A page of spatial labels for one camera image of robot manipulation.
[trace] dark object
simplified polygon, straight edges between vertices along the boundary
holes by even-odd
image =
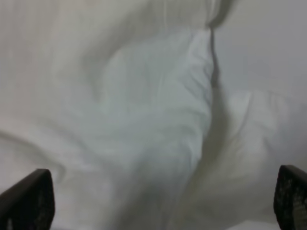
[[[281,230],[307,230],[307,174],[294,167],[280,167],[274,212]]]
[[[0,230],[48,230],[54,213],[49,170],[34,171],[0,195]]]

